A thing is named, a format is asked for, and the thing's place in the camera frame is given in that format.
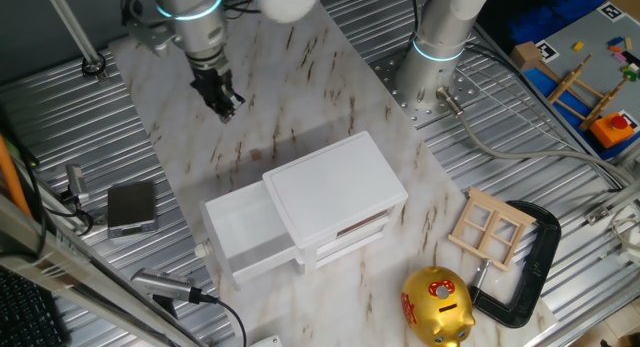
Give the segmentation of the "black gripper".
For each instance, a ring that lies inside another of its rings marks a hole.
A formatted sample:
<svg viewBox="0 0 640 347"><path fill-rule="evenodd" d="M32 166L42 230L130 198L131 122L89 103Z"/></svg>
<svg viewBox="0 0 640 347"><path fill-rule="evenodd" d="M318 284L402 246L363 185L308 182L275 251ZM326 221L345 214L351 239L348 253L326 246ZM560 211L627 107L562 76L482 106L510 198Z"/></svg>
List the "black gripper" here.
<svg viewBox="0 0 640 347"><path fill-rule="evenodd" d="M228 123L235 116L237 109L245 103L245 99L231 89L231 71L220 74L215 68L202 70L193 67L192 72L194 80L191 86L221 122Z"/></svg>

